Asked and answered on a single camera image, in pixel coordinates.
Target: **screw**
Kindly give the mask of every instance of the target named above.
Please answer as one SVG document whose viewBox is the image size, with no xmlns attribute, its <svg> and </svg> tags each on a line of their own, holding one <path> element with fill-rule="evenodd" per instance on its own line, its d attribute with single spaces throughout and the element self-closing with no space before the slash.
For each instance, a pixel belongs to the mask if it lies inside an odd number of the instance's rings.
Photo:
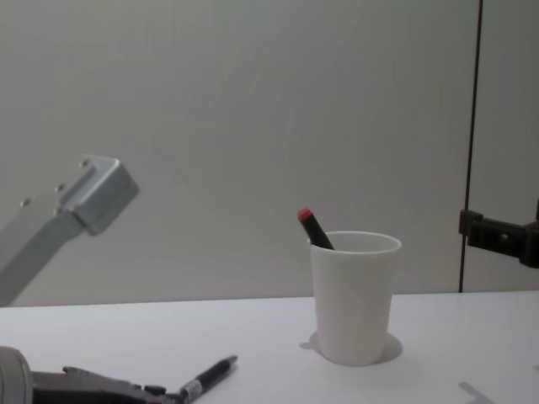
<svg viewBox="0 0 539 404">
<path fill-rule="evenodd" d="M 26 206 L 30 205 L 30 202 L 32 202 L 31 198 L 24 198 L 20 203 L 20 207 L 25 208 Z"/>
</svg>

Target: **black clamp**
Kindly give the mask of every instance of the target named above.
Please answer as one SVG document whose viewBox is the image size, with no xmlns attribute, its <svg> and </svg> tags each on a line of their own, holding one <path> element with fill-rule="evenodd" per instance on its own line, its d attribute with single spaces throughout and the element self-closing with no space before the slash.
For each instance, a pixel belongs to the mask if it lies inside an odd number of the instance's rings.
<svg viewBox="0 0 539 404">
<path fill-rule="evenodd" d="M 472 210 L 461 210 L 459 233 L 467 237 L 467 245 L 517 257 L 531 268 L 539 268 L 539 201 L 536 221 L 519 226 L 485 219 Z"/>
</svg>

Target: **small white object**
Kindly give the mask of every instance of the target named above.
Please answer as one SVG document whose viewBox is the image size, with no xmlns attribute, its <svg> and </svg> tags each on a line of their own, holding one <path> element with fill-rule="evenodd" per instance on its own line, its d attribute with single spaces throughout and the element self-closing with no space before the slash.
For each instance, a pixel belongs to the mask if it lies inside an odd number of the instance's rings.
<svg viewBox="0 0 539 404">
<path fill-rule="evenodd" d="M 336 364 L 365 366 L 382 355 L 401 242 L 363 231 L 327 233 L 334 250 L 311 245 L 318 343 Z"/>
</svg>

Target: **black vertical line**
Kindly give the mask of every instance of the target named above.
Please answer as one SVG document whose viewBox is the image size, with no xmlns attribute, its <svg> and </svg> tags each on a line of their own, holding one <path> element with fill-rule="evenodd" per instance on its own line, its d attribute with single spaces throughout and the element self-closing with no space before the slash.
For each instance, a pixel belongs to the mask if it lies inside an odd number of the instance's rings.
<svg viewBox="0 0 539 404">
<path fill-rule="evenodd" d="M 473 154 L 473 136 L 475 131 L 475 110 L 478 101 L 478 77 L 479 77 L 479 55 L 481 50 L 481 28 L 483 26 L 483 0 L 479 0 L 478 12 L 478 32 L 475 42 L 475 67 L 473 72 L 473 96 L 472 96 L 472 119 L 470 121 L 470 143 L 468 145 L 468 165 L 466 173 L 466 194 L 464 197 L 464 209 L 468 209 L 470 203 L 470 178 L 472 176 L 472 154 Z M 464 285 L 464 260 L 466 255 L 466 236 L 462 236 L 461 246 L 461 272 L 458 281 L 458 291 L 462 293 Z"/>
</svg>

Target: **metal bracket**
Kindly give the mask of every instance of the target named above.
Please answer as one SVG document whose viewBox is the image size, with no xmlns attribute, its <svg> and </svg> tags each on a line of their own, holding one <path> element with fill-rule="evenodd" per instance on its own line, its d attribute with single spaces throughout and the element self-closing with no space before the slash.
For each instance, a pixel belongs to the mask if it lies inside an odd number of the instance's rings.
<svg viewBox="0 0 539 404">
<path fill-rule="evenodd" d="M 0 230 L 0 307 L 13 302 L 65 242 L 83 231 L 104 231 L 138 190 L 120 160 L 84 156 L 67 181 L 24 199 Z"/>
<path fill-rule="evenodd" d="M 516 257 L 524 265 L 539 268 L 539 201 L 536 221 L 519 226 L 485 219 L 472 210 L 462 210 L 459 233 L 467 237 L 467 245 Z"/>
</svg>

